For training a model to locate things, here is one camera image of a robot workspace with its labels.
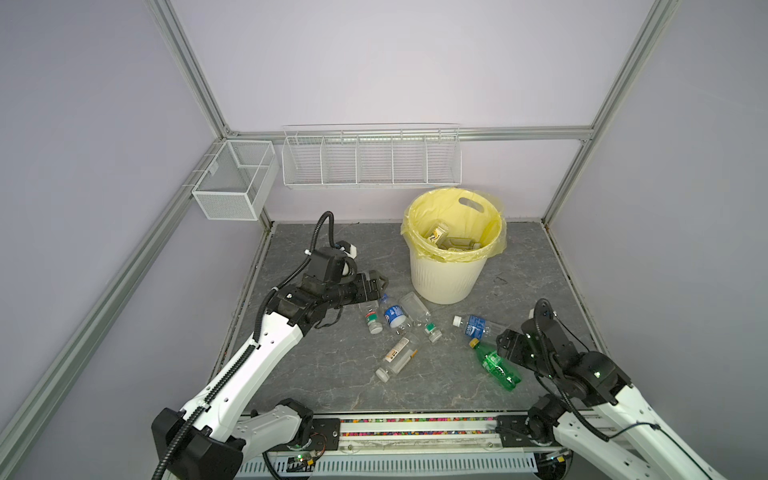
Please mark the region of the green bottle yellow cap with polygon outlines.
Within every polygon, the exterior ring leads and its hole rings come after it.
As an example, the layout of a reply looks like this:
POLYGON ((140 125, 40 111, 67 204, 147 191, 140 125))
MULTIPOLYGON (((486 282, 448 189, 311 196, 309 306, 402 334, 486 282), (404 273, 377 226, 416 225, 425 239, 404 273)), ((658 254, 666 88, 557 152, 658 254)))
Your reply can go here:
POLYGON ((509 361, 505 360, 497 353, 494 345, 473 338, 469 342, 469 346, 475 352, 476 358, 483 369, 490 374, 502 388, 507 391, 516 389, 522 381, 520 375, 509 361))

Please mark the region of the blue label bottle white cap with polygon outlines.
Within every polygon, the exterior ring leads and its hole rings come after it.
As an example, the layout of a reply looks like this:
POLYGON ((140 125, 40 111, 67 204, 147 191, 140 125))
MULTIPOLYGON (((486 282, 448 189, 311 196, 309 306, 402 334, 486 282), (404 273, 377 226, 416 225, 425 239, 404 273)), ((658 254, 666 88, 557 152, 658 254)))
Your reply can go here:
POLYGON ((461 330, 470 339, 478 339, 482 342, 490 343, 495 343, 496 337, 507 329, 505 325, 476 315, 455 315, 452 325, 461 330))

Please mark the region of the clear bottle yellow white label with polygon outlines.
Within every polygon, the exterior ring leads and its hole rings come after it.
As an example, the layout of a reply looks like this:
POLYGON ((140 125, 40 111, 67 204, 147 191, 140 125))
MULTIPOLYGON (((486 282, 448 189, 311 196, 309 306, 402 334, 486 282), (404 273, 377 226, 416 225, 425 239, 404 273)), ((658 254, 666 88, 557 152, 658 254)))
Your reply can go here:
POLYGON ((402 336, 385 354, 375 376, 382 382, 388 382, 399 375, 413 360, 419 351, 421 341, 412 334, 402 336))

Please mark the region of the clear bottle green white label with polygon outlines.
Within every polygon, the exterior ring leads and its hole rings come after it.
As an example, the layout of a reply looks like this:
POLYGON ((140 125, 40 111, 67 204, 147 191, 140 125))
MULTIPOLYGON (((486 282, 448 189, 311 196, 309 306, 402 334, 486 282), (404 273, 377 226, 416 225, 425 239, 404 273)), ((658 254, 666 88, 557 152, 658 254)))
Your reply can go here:
POLYGON ((425 239, 440 248, 446 241, 448 233, 448 226, 442 222, 437 222, 425 234, 425 239))

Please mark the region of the clear bottle purple label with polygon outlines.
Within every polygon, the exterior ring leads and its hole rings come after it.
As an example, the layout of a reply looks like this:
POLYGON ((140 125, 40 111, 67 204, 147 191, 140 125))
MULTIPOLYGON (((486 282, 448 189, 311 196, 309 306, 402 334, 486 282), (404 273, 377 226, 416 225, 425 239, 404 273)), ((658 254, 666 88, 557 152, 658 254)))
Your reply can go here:
POLYGON ((439 243, 438 247, 448 251, 474 251, 483 247, 480 241, 471 238, 445 237, 439 243))

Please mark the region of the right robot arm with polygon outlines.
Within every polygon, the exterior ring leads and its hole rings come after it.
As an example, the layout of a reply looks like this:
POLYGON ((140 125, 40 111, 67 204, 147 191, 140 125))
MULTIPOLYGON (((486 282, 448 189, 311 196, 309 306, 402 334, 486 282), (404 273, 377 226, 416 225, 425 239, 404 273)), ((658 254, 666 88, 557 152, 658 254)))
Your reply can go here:
POLYGON ((495 346, 501 358, 553 386, 524 419, 502 416, 496 427, 502 438, 559 450, 538 459, 540 477, 563 478, 578 455, 611 479, 720 478, 611 358, 577 349, 547 299, 536 302, 520 330, 503 330, 495 346))

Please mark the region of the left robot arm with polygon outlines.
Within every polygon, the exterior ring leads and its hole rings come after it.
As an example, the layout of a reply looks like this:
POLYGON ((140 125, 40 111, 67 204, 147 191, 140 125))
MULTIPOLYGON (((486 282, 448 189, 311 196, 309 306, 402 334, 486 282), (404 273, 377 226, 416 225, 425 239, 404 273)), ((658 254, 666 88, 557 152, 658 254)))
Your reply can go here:
POLYGON ((283 357, 325 327, 329 311, 378 300, 388 284, 376 271, 359 271, 355 246, 333 232, 320 246, 323 227, 333 229, 332 212, 320 216, 302 263, 268 291, 252 335, 222 370, 181 409, 165 408, 153 420, 153 478, 232 479, 245 461, 275 447, 311 444, 314 413, 300 402, 285 399, 254 416, 246 408, 283 357))

